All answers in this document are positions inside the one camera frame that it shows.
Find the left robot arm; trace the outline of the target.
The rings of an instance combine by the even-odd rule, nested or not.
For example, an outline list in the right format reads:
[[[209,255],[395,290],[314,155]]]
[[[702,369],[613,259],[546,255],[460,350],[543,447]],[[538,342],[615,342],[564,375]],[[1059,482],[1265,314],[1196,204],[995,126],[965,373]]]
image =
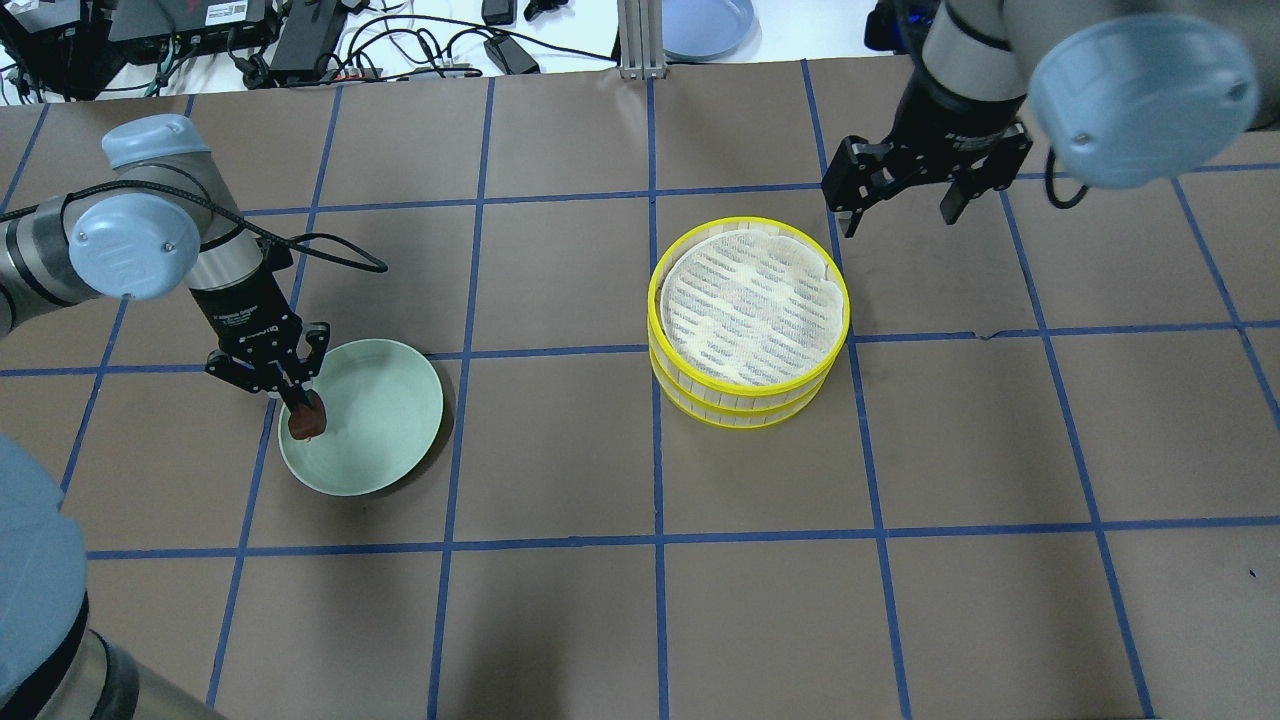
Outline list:
[[[312,387],[330,340],[303,322],[275,272],[301,243],[248,223],[191,119],[160,114],[108,132],[113,182],[3,218],[3,333],[91,299],[146,300],[184,286],[218,346],[207,374],[279,398],[291,433],[321,434]],[[3,716],[215,719],[91,625],[79,524],[45,468],[3,439]]]

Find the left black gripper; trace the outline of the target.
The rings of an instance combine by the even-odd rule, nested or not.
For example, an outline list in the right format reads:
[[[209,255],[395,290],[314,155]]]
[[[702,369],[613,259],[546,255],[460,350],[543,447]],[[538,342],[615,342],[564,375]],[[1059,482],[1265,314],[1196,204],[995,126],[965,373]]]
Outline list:
[[[206,291],[204,315],[218,338],[207,374],[265,392],[291,413],[319,410],[314,379],[332,340],[329,323],[303,322],[279,290]]]

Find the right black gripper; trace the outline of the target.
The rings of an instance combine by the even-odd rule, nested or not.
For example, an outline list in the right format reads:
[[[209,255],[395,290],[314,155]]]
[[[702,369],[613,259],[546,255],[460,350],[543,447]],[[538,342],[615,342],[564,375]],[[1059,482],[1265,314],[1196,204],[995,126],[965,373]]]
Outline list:
[[[963,96],[914,70],[890,132],[877,143],[842,140],[823,174],[842,237],[855,236],[870,208],[911,187],[948,184],[940,201],[946,225],[986,191],[1007,188],[1033,145],[1018,117],[1024,100]]]

